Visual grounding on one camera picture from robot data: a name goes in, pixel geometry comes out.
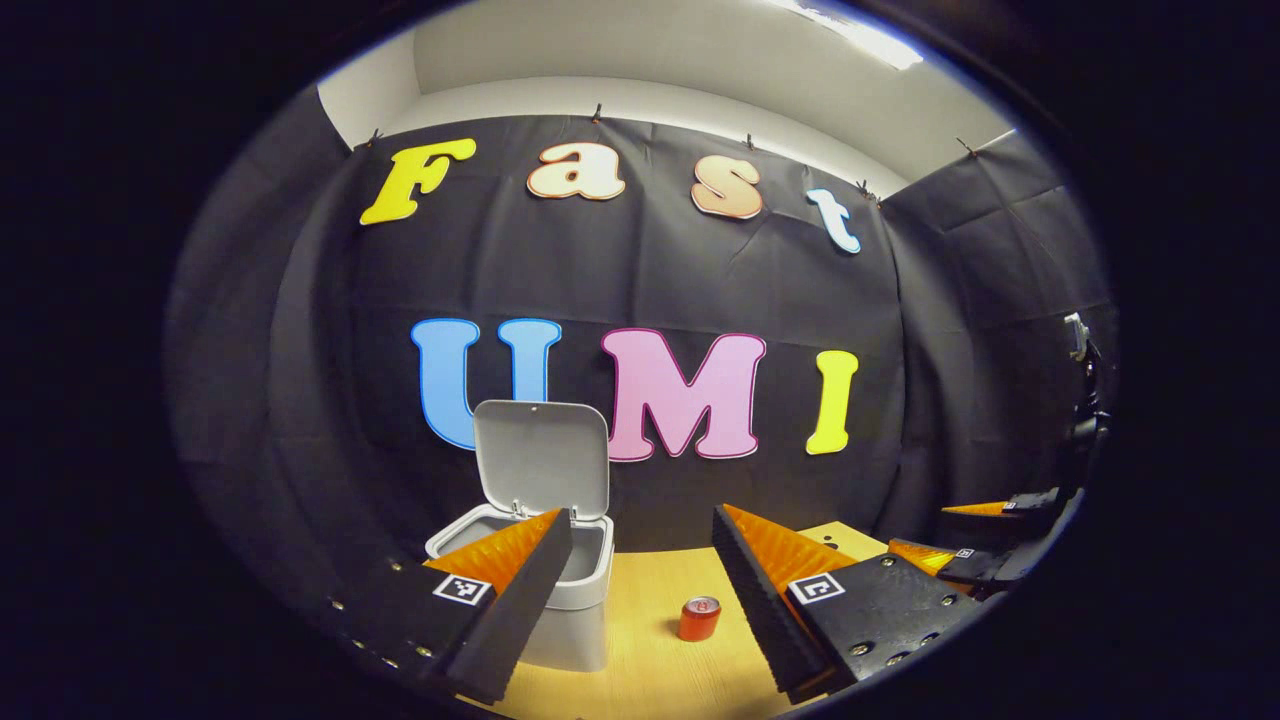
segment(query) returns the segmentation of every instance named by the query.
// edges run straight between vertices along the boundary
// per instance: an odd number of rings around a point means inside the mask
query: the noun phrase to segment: letter m
[[[755,366],[764,357],[763,340],[719,336],[692,382],[685,382],[667,340],[657,331],[613,331],[600,346],[617,364],[609,460],[635,462],[653,455],[654,446],[644,437],[646,411],[672,457],[685,452],[708,414],[707,434],[694,446],[698,455],[726,459],[755,452],[759,442],[751,434],[751,404]]]

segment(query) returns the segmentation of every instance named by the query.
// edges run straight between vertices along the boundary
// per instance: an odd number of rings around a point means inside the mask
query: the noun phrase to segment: blue letter
[[[471,406],[467,405],[467,348],[480,340],[468,320],[422,320],[410,331],[421,356],[420,388],[426,424],[444,442],[476,448]]]
[[[520,318],[498,325],[498,340],[511,347],[511,397],[547,402],[547,351],[559,342],[550,320]]]
[[[831,236],[831,240],[841,250],[852,254],[863,249],[858,238],[849,234],[849,231],[845,228],[845,220],[849,219],[849,209],[836,202],[836,196],[829,190],[819,187],[804,195],[810,202],[818,205],[818,211],[822,213],[822,223],[827,225],[827,234]]]
[[[476,448],[475,416],[467,402],[467,348],[480,340],[470,320],[422,320],[410,331],[419,348],[422,416],[440,439],[463,450]],[[547,351],[561,338],[550,320],[521,318],[498,327],[511,347],[511,384],[516,400],[547,401]]]

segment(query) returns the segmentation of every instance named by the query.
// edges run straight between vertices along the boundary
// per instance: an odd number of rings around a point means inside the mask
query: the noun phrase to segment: open lid
[[[475,410],[480,487],[492,505],[526,515],[577,507],[579,520],[609,510],[609,433],[590,405],[486,400]]]

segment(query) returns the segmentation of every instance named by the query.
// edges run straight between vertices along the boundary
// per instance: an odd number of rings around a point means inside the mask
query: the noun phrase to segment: ceiling
[[[897,70],[767,0],[475,0],[413,37],[424,95],[548,76],[676,85],[804,123],[908,182],[961,158],[957,137],[1011,128],[920,54]]]

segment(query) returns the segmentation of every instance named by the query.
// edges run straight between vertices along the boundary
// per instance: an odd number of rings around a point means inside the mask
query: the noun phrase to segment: red soda can
[[[680,611],[680,639],[687,642],[705,641],[716,632],[719,620],[719,601],[709,596],[698,596],[685,603]]]

